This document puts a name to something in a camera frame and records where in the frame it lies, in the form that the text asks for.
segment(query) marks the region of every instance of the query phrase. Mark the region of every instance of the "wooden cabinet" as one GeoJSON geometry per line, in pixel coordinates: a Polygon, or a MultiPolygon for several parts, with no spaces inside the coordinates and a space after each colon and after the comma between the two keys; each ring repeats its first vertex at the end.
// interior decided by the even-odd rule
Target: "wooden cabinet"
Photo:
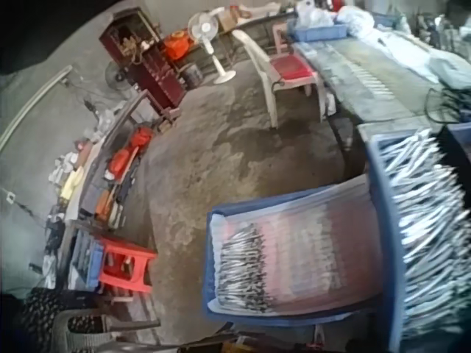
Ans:
{"type": "Polygon", "coordinates": [[[178,107],[185,89],[160,52],[161,38],[141,9],[115,13],[100,41],[127,76],[163,109],[178,107]]]}

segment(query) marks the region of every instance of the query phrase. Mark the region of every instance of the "chair leg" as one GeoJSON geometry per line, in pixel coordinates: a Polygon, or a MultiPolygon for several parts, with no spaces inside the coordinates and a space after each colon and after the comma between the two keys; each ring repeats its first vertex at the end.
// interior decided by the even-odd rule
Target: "chair leg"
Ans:
{"type": "Polygon", "coordinates": [[[306,97],[311,96],[311,94],[312,94],[312,85],[304,86],[304,93],[306,93],[306,97]]]}
{"type": "Polygon", "coordinates": [[[324,80],[321,78],[320,75],[316,75],[316,88],[317,94],[319,96],[319,114],[320,114],[320,121],[324,121],[325,111],[327,108],[327,93],[324,86],[324,80]]]}
{"type": "Polygon", "coordinates": [[[277,113],[277,102],[275,94],[272,92],[272,86],[268,77],[262,76],[263,82],[263,91],[265,93],[266,108],[268,109],[268,114],[270,115],[270,125],[273,129],[278,128],[278,113],[277,113]]]}

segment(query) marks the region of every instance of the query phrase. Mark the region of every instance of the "fan base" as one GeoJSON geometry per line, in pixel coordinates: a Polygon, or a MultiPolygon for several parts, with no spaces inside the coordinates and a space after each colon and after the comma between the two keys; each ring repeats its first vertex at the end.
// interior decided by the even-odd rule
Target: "fan base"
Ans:
{"type": "Polygon", "coordinates": [[[236,75],[236,72],[234,70],[231,70],[231,71],[227,71],[224,75],[222,76],[219,76],[217,79],[215,79],[213,82],[216,84],[216,85],[219,85],[221,83],[224,83],[224,82],[227,82],[231,79],[234,78],[234,76],[236,75]]]}

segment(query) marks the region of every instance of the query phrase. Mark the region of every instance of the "plastic basket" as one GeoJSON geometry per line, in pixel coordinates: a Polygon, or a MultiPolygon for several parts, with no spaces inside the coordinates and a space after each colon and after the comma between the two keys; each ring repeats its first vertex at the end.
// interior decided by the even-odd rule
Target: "plastic basket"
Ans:
{"type": "Polygon", "coordinates": [[[381,25],[388,28],[395,28],[396,23],[400,20],[396,15],[384,15],[382,13],[371,13],[371,15],[375,20],[375,27],[381,25]]]}
{"type": "Polygon", "coordinates": [[[347,26],[334,24],[333,26],[296,29],[295,21],[289,21],[288,33],[298,42],[317,42],[319,40],[342,39],[347,36],[347,26]]]}
{"type": "MultiPolygon", "coordinates": [[[[452,133],[443,128],[436,136],[442,152],[443,162],[456,168],[458,182],[465,191],[466,208],[471,206],[471,163],[461,144],[471,143],[471,124],[457,126],[452,133]]],[[[366,147],[369,161],[370,193],[378,214],[380,242],[383,252],[383,299],[378,309],[379,331],[388,352],[399,352],[403,331],[403,302],[405,296],[404,249],[400,241],[399,215],[392,201],[392,189],[385,173],[380,150],[413,135],[415,130],[385,135],[375,135],[366,147]]]]}
{"type": "Polygon", "coordinates": [[[302,197],[318,193],[325,188],[311,189],[300,191],[297,193],[290,193],[282,196],[274,196],[266,199],[256,199],[247,202],[239,202],[237,204],[222,204],[213,208],[208,213],[207,228],[206,228],[206,252],[205,252],[205,277],[202,289],[202,306],[203,312],[207,317],[219,321],[238,322],[246,325],[256,326],[270,326],[270,327],[298,327],[309,326],[315,324],[322,324],[331,321],[338,321],[346,318],[352,313],[362,310],[369,310],[378,305],[378,298],[373,298],[364,302],[340,307],[333,310],[325,310],[310,314],[303,315],[281,315],[275,317],[254,317],[244,315],[229,315],[222,313],[215,313],[208,308],[208,303],[216,298],[215,294],[215,279],[214,279],[214,258],[213,258],[213,241],[210,233],[210,221],[213,214],[220,215],[235,215],[245,213],[253,210],[259,210],[265,207],[275,206],[284,202],[293,201],[302,197]]]}
{"type": "Polygon", "coordinates": [[[95,290],[102,267],[103,245],[92,235],[80,231],[77,234],[71,265],[75,267],[85,284],[83,290],[95,290]]]}

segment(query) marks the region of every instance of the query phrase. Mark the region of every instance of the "red stool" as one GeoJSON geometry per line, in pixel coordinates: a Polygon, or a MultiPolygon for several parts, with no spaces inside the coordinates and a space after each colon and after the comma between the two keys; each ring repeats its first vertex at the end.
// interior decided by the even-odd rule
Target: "red stool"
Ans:
{"type": "Polygon", "coordinates": [[[152,250],[127,243],[122,240],[100,239],[103,244],[103,260],[99,281],[114,287],[150,293],[152,287],[144,284],[144,274],[149,260],[155,259],[157,254],[152,250]],[[112,257],[113,263],[107,264],[107,256],[112,257]],[[134,260],[132,273],[124,271],[125,263],[134,260]]]}

